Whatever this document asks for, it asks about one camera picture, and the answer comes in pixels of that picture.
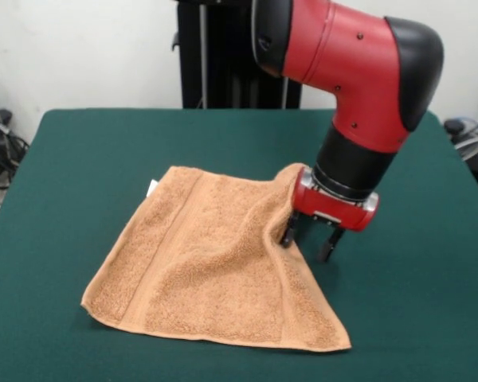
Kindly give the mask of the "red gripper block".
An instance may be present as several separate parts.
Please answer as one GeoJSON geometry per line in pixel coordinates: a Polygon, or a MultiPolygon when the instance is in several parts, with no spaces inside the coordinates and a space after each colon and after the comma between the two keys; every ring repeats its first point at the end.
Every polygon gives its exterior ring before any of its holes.
{"type": "Polygon", "coordinates": [[[340,199],[320,188],[312,178],[311,170],[304,166],[296,178],[292,194],[294,210],[288,219],[280,245],[289,248],[294,241],[300,213],[330,221],[338,228],[334,229],[320,249],[319,261],[325,263],[346,230],[361,232],[373,220],[379,201],[377,193],[372,193],[365,201],[360,202],[340,199]]]}

